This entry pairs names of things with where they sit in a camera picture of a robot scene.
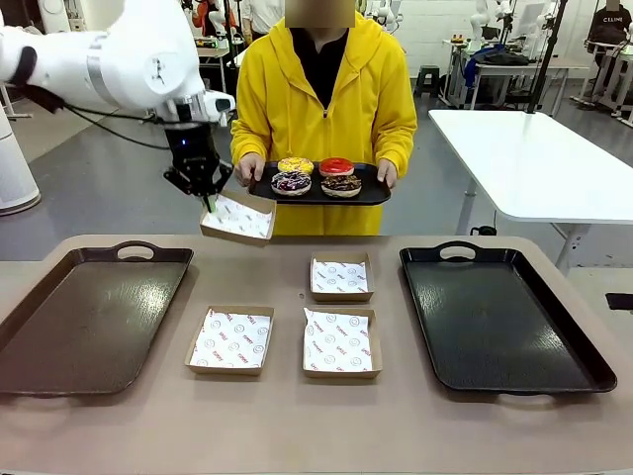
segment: brown tray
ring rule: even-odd
[[[153,256],[121,257],[127,247]],[[140,373],[191,249],[71,250],[0,325],[0,394],[114,394]]]

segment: black cable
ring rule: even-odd
[[[104,112],[96,111],[94,109],[86,109],[85,107],[73,106],[72,104],[64,103],[64,107],[68,109],[74,109],[75,111],[85,112],[86,114],[94,114],[96,116],[114,117],[116,119],[129,119],[131,121],[139,121],[144,124],[156,124],[158,126],[176,126],[179,124],[210,124],[209,121],[165,121],[159,117],[138,117],[129,116],[127,114],[119,114],[116,112]]]
[[[112,129],[110,129],[110,128],[106,127],[106,126],[104,126],[102,124],[99,124],[97,121],[94,121],[94,120],[90,119],[89,117],[84,116],[79,111],[75,110],[75,108],[72,107],[72,106],[68,106],[66,104],[66,108],[70,112],[72,112],[74,115],[79,116],[80,118],[82,118],[84,121],[88,121],[93,126],[97,126],[99,129],[102,129],[102,130],[104,130],[106,132],[109,132],[110,134],[113,134],[114,136],[117,136],[119,139],[123,139],[124,141],[135,143],[137,145],[146,146],[148,148],[154,148],[156,150],[170,150],[170,148],[168,146],[160,146],[160,145],[153,145],[151,143],[140,142],[140,141],[137,141],[137,140],[132,139],[130,137],[124,136],[123,134],[119,134],[118,132],[113,131]]]

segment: black tray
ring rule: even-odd
[[[277,162],[266,163],[261,180],[250,185],[251,195],[275,200],[280,205],[347,205],[347,206],[375,206],[385,203],[392,197],[392,192],[386,183],[378,181],[378,168],[369,163],[355,163],[354,174],[363,182],[363,188],[354,198],[331,198],[320,189],[322,178],[318,173],[318,163],[313,171],[313,187],[302,196],[278,195],[270,187],[273,176],[279,173]]]
[[[475,257],[443,258],[450,247]],[[433,370],[448,388],[516,395],[615,388],[611,368],[518,250],[453,241],[400,255]]]

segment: hand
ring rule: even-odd
[[[396,183],[398,183],[396,166],[385,158],[381,158],[378,162],[378,181],[381,183],[386,181],[390,190],[396,188]]]
[[[253,179],[259,181],[264,172],[265,163],[266,160],[259,153],[247,153],[241,158],[235,168],[235,178],[244,187],[250,185]]]

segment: paper food tray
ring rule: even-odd
[[[264,246],[273,236],[277,203],[273,200],[234,191],[223,191],[212,213],[205,210],[200,219],[202,234]]]
[[[198,325],[185,365],[196,373],[260,374],[273,313],[270,307],[212,306]]]
[[[304,312],[306,376],[373,379],[383,370],[373,310],[309,307]]]
[[[367,252],[315,252],[310,290],[317,302],[368,302],[375,292]]]

